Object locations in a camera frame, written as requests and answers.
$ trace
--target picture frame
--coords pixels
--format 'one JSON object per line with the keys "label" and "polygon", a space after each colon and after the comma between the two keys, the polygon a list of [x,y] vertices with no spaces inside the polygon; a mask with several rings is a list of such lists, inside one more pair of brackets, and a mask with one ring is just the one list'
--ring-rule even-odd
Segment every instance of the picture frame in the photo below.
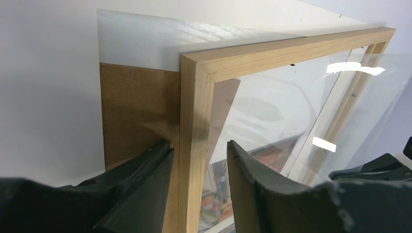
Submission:
{"label": "picture frame", "polygon": [[[198,230],[215,83],[359,47],[369,46],[366,54],[383,53],[394,33],[395,29],[379,27],[183,54],[179,232],[196,233]],[[377,62],[377,59],[365,59],[362,65],[371,67]],[[339,134],[367,81],[368,74],[355,74],[327,129],[325,140],[333,141]],[[325,159],[324,156],[314,159],[311,169],[319,170]],[[311,179],[313,175],[307,173],[303,183],[310,183]]]}

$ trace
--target clear glass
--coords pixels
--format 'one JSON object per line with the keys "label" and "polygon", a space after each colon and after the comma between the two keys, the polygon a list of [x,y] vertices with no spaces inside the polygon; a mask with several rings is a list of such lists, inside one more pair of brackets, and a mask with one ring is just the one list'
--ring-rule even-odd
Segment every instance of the clear glass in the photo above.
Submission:
{"label": "clear glass", "polygon": [[274,171],[310,186],[330,181],[332,171],[371,160],[370,148],[412,68],[404,56],[365,55],[367,49],[216,83],[200,233],[235,232],[229,140]]}

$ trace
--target brown hardboard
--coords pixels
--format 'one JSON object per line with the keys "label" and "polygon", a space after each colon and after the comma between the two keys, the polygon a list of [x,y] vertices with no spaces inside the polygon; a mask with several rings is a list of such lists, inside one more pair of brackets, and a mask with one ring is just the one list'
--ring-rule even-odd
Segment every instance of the brown hardboard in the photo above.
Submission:
{"label": "brown hardboard", "polygon": [[161,138],[175,149],[164,233],[178,232],[180,72],[100,63],[106,170]]}

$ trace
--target white wall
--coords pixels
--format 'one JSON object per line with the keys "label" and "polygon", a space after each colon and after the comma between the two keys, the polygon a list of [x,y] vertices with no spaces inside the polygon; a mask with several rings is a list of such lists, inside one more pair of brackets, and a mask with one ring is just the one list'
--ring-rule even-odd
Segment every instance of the white wall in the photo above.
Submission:
{"label": "white wall", "polygon": [[396,28],[386,53],[412,53],[410,0],[301,0],[361,22]]}
{"label": "white wall", "polygon": [[97,0],[97,6],[299,36],[375,27],[298,0]]}
{"label": "white wall", "polygon": [[104,172],[96,5],[0,2],[0,177]]}
{"label": "white wall", "polygon": [[297,37],[104,9],[97,24],[101,62],[173,71],[184,52]]}

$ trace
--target wooden frame corner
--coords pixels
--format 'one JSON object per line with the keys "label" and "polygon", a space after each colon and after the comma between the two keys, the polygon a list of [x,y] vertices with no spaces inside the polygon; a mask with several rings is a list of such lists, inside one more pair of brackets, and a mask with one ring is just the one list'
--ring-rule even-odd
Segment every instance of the wooden frame corner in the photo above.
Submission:
{"label": "wooden frame corner", "polygon": [[[380,27],[184,54],[181,62],[179,232],[198,231],[215,83],[363,46],[370,46],[367,53],[383,53],[394,33],[395,29]],[[362,89],[363,84],[357,85],[354,87]],[[350,108],[353,103],[342,107]]]}

